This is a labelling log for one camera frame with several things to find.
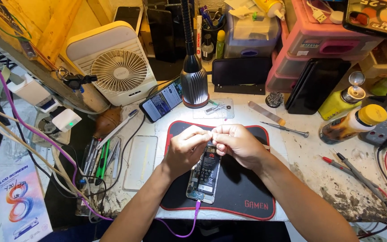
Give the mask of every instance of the pen holder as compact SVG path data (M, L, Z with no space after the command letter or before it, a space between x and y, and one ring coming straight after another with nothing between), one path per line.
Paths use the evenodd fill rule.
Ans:
M215 16L216 11L209 11L209 13L210 13L210 17L213 18ZM218 41L218 32L219 32L219 30L224 30L224 28L226 26L226 14L223 15L222 22L218 26L218 28L216 28L216 29L211 29L211 28L207 29L207 28L204 28L204 25L208 26L207 22L204 19L202 19L202 36L201 36L201 38L202 38L202 40L204 40L205 39L204 36L206 34L210 34L212 36L212 43L213 43L213 46L214 46L213 47L213 53L216 53L216 42Z

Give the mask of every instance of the usb cable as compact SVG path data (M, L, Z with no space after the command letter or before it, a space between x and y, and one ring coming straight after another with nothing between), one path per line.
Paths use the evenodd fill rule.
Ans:
M161 221L162 223L165 224L165 226L167 226L168 230L174 234L175 236L179 237L179 238L187 238L189 236L191 236L192 232L194 231L194 228L195 228L195 222L196 222L196 217L198 216L198 212L200 211L200 207L201 207L201 201L197 200L196 201L196 205L195 205L195 217L193 218L193 226L192 226L192 230L189 234L187 235L178 235L178 234L175 234L168 226L168 224L165 223L164 220L160 219L160 218L155 218L156 220L159 220Z

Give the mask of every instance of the white desk surface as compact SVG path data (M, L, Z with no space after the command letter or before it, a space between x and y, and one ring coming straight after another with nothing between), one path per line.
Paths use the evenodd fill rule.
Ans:
M277 109L269 108L265 104L265 97L263 95L246 95L246 94L232 94L232 93L215 93L214 86L209 83L209 93L211 99L232 98L234 102L235 117L232 119L194 119L192 109L188 109L183 104L175 107L167 115L159 119L154 124L147 120L144 122L142 128L137 135L157 136L158 146L156 152L156 159L154 167L156 167L164 157L165 140L169 125L174 121L187 121L196 124L203 124L208 126L218 126L220 124L242 124L261 125L263 126L270 138L271 153L277 156L301 181L314 190L317 194L323 197L328 203L332 204L348 221L384 221L387 213L385 208L380 205L371 192L363 187L357 180L348 176L346 173L339 171L337 168L329 166L322 161L318 155L339 159L332 152L336 149L341 154L349 158L352 164L363 173L363 175L372 182L385 188L385 179L381 176L377 162L375 160L376 148L367 144L358 137L352 138L340 144L330 146L323 143L318 136L318 131L321 126L328 123L320 118L318 113L314 115L290 115L286 112L283 106ZM286 120L286 127L299 130L309 131L308 138L300 135L281 131L277 128L269 127L259 121L270 122L268 118L253 111L247 106L248 101L254 101L266 108L270 112L276 113L279 117ZM122 118L126 118L127 114L132 110L138 108L139 102L123 107ZM123 139L123 145L129 137L138 128L143 119L143 114L140 112L132 120L126 124L124 128L117 134ZM120 179L115 187L107 193L108 199L105 199L105 214L107 216L117 215L128 203L128 201L135 195L135 192L127 192L122 189L124 174L126 171L127 160L131 144L126 147L123 156L123 167ZM107 174L112 173L112 168L107 171ZM110 176L106 177L106 182L114 182ZM104 189L101 184L100 187L92 186L92 191ZM98 206L95 197L93 202ZM78 206L77 213L82 213L83 206ZM177 218L177 219L192 219L194 211L166 211L159 208L156 215L158 218ZM217 220L251 220L243 216L230 214L226 212L200 210L198 219L217 219ZM271 221L288 221L282 207L276 203L276 213Z

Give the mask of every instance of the purple cable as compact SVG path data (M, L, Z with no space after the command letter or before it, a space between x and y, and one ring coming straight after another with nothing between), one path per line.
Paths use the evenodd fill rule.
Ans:
M193 218L193 226L192 226L192 230L189 234L187 235L178 235L178 234L175 234L168 226L168 224L165 223L164 220L160 219L160 218L155 218L156 220L159 220L161 221L162 223L165 224L165 226L167 226L168 230L174 234L175 236L179 237L179 238L187 238L189 236L191 236L192 232L194 231L194 228L195 228L195 222L196 222L196 217L198 216L198 212L200 211L200 207L201 207L201 201L197 200L196 201L196 204L195 204L195 217Z
M17 118L17 120L19 120L19 123L21 123L23 126L25 126L27 129L29 129L32 133L38 135L39 137L43 138L44 140L48 141L49 143L51 143L53 146L55 146L61 153L63 156L65 156L67 158L67 160L74 166L74 174L73 174L73 185L75 186L76 183L75 183L75 177L76 177L76 174L77 174L77 166L76 166L76 162L71 158L69 157L68 155L66 155L65 151L59 147L53 140L51 140L50 138L38 133L37 131L35 131L34 129L30 128L19 116L19 113L17 113L17 110L16 110L16 107L14 107L14 103L13 103L13 100L11 99L10 97L10 91L7 87L7 84L6 84L6 80L4 79L1 71L0 71L0 80L3 84L3 88L4 88L4 92L7 96L7 100L8 102L10 103L10 106L13 110L13 113L14 113L14 118ZM88 209L90 209L90 211L92 211L96 216L102 218L102 219L105 219L105 220L113 220L111 218L108 218L108 217L103 217L101 216L100 214L98 214L97 212L95 212L86 202L86 200L84 198L82 198L83 202L85 203L85 205L88 207Z

